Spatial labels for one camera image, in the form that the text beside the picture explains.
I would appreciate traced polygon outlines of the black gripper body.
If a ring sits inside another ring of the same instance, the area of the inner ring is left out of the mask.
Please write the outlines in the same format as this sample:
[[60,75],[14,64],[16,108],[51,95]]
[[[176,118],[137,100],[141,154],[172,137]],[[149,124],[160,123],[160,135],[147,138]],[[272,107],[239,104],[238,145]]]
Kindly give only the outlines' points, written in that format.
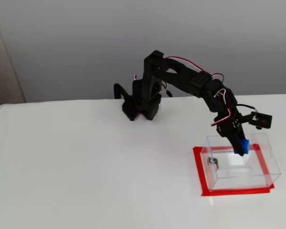
[[239,111],[219,113],[214,120],[214,126],[221,137],[244,137],[242,118]]

